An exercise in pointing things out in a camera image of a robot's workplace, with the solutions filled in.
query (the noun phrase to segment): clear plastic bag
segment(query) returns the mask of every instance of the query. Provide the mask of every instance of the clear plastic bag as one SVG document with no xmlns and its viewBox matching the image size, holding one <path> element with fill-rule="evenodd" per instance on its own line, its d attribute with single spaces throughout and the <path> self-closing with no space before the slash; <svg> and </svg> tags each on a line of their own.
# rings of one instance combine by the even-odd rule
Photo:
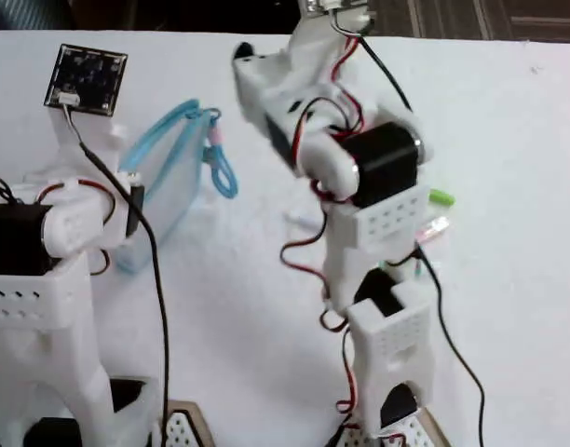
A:
<svg viewBox="0 0 570 447">
<path fill-rule="evenodd" d="M 121 170 L 142 176 L 143 212 L 159 244 L 197 196 L 203 163 L 210 165 L 212 181 L 220 194 L 226 198 L 238 194 L 236 176 L 223 154 L 220 117 L 218 109 L 200 109 L 197 100 L 184 102 L 147 130 L 122 160 Z M 114 257 L 130 272 L 146 265 L 151 248 L 141 225 L 115 250 Z"/>
</svg>

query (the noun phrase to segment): dark floor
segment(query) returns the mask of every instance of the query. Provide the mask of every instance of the dark floor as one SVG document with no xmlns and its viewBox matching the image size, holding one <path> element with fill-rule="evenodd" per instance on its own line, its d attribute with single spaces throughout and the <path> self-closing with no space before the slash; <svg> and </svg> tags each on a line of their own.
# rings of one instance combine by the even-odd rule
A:
<svg viewBox="0 0 570 447">
<path fill-rule="evenodd" d="M 376 0 L 378 33 L 570 42 L 570 0 Z"/>
<path fill-rule="evenodd" d="M 570 42 L 570 0 L 370 1 L 374 35 Z M 131 17 L 130 28 L 140 30 L 250 34 L 288 34 L 299 20 L 297 0 L 138 0 L 130 16 L 125 5 L 134 2 L 75 0 L 76 20 L 82 28 L 121 28 L 117 18 Z"/>
</svg>

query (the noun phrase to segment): white tablecloth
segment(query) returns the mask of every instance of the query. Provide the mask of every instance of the white tablecloth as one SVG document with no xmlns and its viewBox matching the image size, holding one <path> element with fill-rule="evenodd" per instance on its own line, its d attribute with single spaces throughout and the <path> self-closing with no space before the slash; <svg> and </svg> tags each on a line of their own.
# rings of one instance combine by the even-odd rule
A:
<svg viewBox="0 0 570 447">
<path fill-rule="evenodd" d="M 18 182 L 55 155 L 42 104 L 61 43 L 129 54 L 115 113 L 129 142 L 185 99 L 220 107 L 240 195 L 227 201 L 203 188 L 163 246 L 170 396 L 197 401 L 220 446 L 320 446 L 347 393 L 340 337 L 317 323 L 318 282 L 278 261 L 280 245 L 300 232 L 283 213 L 319 212 L 306 183 L 240 116 L 230 58 L 242 40 L 273 52 L 287 37 L 0 33 L 0 175 Z M 376 38 L 373 46 L 435 145 L 424 180 L 457 197 L 452 228 L 427 251 L 449 329 L 488 393 L 487 445 L 570 445 L 570 45 Z M 358 59 L 375 85 L 386 84 Z M 300 258 L 319 265 L 322 251 Z M 108 274 L 94 288 L 105 366 L 158 375 L 152 271 Z M 434 326 L 431 411 L 453 445 L 475 446 L 477 389 Z"/>
</svg>

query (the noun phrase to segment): green led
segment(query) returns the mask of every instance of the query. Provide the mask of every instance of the green led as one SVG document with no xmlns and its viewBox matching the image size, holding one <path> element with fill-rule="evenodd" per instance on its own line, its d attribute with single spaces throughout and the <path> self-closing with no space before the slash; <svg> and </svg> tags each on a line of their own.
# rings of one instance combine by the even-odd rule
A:
<svg viewBox="0 0 570 447">
<path fill-rule="evenodd" d="M 450 208 L 455 204 L 455 198 L 440 189 L 430 189 L 430 202 Z"/>
</svg>

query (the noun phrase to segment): blue lanyard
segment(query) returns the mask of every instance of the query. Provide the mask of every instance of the blue lanyard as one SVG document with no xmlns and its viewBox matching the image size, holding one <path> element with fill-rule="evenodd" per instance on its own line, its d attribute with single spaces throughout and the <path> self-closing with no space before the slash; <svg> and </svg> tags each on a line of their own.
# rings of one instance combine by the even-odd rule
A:
<svg viewBox="0 0 570 447">
<path fill-rule="evenodd" d="M 217 191 L 226 198 L 234 198 L 238 194 L 238 180 L 223 152 L 220 130 L 218 128 L 221 111 L 215 108 L 200 109 L 198 100 L 184 102 L 159 119 L 132 146 L 120 168 L 126 171 L 137 171 L 138 167 L 144 161 L 146 156 L 154 149 L 155 145 L 161 140 L 161 138 L 163 138 L 180 121 L 183 119 L 198 119 L 206 114 L 210 115 L 210 145 L 204 147 L 202 159 L 200 161 L 210 165 L 212 182 L 214 183 L 215 188 L 217 188 Z M 152 185 L 149 187 L 147 195 L 151 194 L 160 185 L 163 178 L 169 173 L 169 170 L 177 161 L 178 157 L 182 155 L 188 139 L 191 137 L 192 128 L 184 126 L 182 133 L 180 133 L 173 144 L 163 167 L 156 176 Z"/>
</svg>

